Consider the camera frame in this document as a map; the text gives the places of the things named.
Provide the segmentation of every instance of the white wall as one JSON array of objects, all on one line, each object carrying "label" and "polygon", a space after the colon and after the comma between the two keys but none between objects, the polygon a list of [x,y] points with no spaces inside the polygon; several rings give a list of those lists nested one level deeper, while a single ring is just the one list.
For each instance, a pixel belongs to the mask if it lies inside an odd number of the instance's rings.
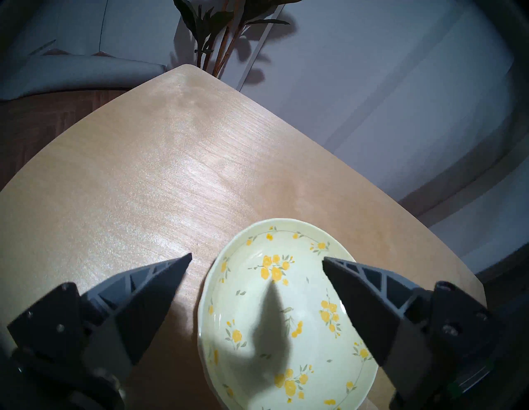
[{"label": "white wall", "polygon": [[529,242],[529,158],[494,188],[430,227],[474,273]]},{"label": "white wall", "polygon": [[[295,32],[272,29],[241,92],[396,201],[451,167],[512,112],[513,57],[473,3],[332,3],[286,5],[279,18],[291,19]],[[528,198],[519,192],[527,175],[509,178],[517,183],[500,205],[492,205],[496,187],[432,227],[474,272],[529,240]],[[501,251],[490,252],[498,241]]]}]

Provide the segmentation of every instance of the wooden table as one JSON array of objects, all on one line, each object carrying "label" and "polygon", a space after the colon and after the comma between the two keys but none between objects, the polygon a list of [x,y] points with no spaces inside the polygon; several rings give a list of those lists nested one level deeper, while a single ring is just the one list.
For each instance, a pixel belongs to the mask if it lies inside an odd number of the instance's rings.
[{"label": "wooden table", "polygon": [[[173,306],[127,382],[133,408],[218,408],[196,348],[203,279],[231,237],[288,217],[358,262],[424,288],[448,280],[485,303],[479,280],[365,178],[252,100],[181,66],[109,102],[38,153],[0,193],[5,325],[63,281],[85,292],[117,272],[193,253]],[[386,408],[382,370],[369,393]]]}]

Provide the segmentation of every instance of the plant leaf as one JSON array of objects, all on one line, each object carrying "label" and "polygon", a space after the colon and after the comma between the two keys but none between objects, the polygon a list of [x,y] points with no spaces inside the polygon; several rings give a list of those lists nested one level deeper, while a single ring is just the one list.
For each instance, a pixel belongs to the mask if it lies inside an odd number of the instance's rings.
[{"label": "plant leaf", "polygon": [[278,20],[278,19],[260,19],[260,20],[253,20],[246,23],[246,25],[250,24],[290,24],[288,21],[285,20]]},{"label": "plant leaf", "polygon": [[197,14],[192,4],[188,0],[173,0],[176,8],[184,20],[184,24],[187,29],[191,32],[195,40],[197,39]]},{"label": "plant leaf", "polygon": [[233,12],[216,12],[209,19],[208,44],[213,45],[215,38],[227,24],[233,20]]},{"label": "plant leaf", "polygon": [[301,0],[270,0],[268,4],[271,6],[279,6],[281,4],[299,3]]}]

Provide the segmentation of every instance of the floral plate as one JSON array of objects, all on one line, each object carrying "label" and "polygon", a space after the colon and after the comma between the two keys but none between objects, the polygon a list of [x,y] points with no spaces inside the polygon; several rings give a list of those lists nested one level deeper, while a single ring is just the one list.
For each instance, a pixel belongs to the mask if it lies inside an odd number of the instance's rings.
[{"label": "floral plate", "polygon": [[323,272],[325,256],[354,261],[321,229],[271,219],[217,257],[198,307],[198,344],[230,410],[356,409],[367,396],[378,366]]}]

